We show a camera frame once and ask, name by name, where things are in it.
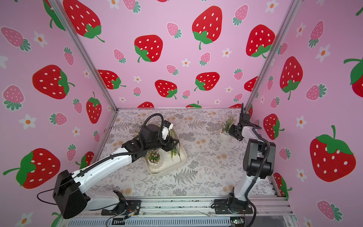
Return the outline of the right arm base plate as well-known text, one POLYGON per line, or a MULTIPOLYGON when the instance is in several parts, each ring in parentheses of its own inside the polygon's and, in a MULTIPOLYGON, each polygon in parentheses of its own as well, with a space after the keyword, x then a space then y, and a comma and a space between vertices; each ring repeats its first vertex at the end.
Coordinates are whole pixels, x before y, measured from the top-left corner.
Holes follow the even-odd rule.
POLYGON ((216 214, 253 214, 252 206, 246 201, 238 199, 215 199, 211 209, 216 214))

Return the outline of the pink potted plant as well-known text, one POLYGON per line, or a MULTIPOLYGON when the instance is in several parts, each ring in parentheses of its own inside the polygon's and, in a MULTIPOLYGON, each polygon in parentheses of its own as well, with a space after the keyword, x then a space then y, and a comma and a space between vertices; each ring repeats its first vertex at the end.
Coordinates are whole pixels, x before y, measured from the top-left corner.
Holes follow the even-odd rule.
POLYGON ((151 166, 156 166, 161 164, 162 157, 158 150, 152 150, 147 153, 147 161, 151 166))

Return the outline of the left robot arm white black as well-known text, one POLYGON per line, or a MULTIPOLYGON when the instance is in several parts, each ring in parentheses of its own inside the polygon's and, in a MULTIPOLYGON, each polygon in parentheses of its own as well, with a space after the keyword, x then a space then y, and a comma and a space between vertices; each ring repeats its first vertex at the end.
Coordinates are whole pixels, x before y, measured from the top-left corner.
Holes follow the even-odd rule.
POLYGON ((163 149, 171 151, 179 143, 178 139, 144 140, 134 138, 127 141, 114 153, 85 168, 70 173, 65 170, 58 174, 53 198, 64 219, 73 218, 83 211, 102 210, 107 215, 123 214, 129 205, 120 191, 115 196, 88 196, 87 191, 106 176, 123 166, 135 162, 148 151, 163 149))

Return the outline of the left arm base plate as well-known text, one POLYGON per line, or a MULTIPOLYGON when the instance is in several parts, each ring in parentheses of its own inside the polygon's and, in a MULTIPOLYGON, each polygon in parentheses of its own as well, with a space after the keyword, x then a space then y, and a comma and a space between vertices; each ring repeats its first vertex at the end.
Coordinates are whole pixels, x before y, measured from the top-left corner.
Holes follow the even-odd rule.
POLYGON ((114 216, 114 215, 138 215, 141 208, 141 200, 127 200, 120 201, 112 210, 103 209, 101 211, 102 216, 114 216))

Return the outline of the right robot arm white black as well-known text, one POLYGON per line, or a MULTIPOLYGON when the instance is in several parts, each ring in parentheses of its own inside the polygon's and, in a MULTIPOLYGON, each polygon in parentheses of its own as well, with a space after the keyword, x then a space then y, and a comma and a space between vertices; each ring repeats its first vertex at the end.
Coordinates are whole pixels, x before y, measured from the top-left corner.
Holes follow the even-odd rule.
POLYGON ((262 180, 271 176, 274 170, 276 146, 264 139, 257 130, 262 128, 256 124, 246 123, 232 125, 229 134, 248 142, 243 159, 245 174, 232 190, 228 199, 228 208, 232 212, 244 211, 249 205, 248 197, 252 189, 262 180))

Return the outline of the grass potted plant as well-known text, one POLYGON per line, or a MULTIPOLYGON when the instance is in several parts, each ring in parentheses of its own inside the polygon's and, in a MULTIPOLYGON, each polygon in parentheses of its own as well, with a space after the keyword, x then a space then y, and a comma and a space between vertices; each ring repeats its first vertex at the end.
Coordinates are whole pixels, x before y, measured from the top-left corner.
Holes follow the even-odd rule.
POLYGON ((222 123, 221 132, 219 134, 219 138, 222 142, 228 142, 230 140, 231 136, 229 135, 229 129, 234 124, 235 124, 234 116, 231 115, 225 118, 225 121, 222 123))

